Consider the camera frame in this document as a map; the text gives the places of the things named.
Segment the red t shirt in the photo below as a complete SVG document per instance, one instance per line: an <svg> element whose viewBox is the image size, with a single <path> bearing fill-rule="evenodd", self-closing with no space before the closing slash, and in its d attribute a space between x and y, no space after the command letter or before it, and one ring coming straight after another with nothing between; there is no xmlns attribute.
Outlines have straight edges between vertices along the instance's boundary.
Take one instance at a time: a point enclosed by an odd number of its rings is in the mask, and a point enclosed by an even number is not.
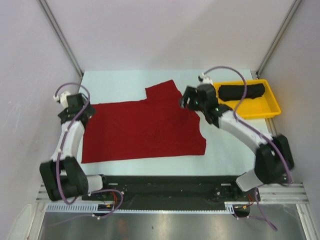
<svg viewBox="0 0 320 240"><path fill-rule="evenodd" d="M202 156L200 117L182 109L173 80L146 88L146 99L93 105L83 137L83 164L144 158Z"/></svg>

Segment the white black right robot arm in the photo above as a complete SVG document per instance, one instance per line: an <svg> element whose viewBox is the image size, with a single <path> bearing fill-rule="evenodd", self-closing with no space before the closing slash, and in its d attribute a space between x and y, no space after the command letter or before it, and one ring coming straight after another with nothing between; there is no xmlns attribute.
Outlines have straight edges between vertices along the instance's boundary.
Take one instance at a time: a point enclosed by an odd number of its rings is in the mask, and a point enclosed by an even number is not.
<svg viewBox="0 0 320 240"><path fill-rule="evenodd" d="M230 133L255 154L253 169L238 176L236 185L230 188L235 200L242 201L249 190L275 183L283 174L288 182L292 181L291 170L295 165L288 139L282 134L260 132L231 107L220 104L212 84L187 86L179 104L183 109L201 112L208 124Z"/></svg>

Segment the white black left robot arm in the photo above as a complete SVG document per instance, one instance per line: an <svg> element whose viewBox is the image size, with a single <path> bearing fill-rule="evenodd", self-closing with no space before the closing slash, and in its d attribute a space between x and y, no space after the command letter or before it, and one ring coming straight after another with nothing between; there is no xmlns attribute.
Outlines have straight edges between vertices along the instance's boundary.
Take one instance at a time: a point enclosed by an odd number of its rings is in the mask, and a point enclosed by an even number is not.
<svg viewBox="0 0 320 240"><path fill-rule="evenodd" d="M103 183L103 176L87 176L77 161L81 140L95 109L81 93L64 91L55 100L63 106L58 114L61 135L50 160L39 167L49 199L56 202L91 192L100 200L107 199L111 188Z"/></svg>

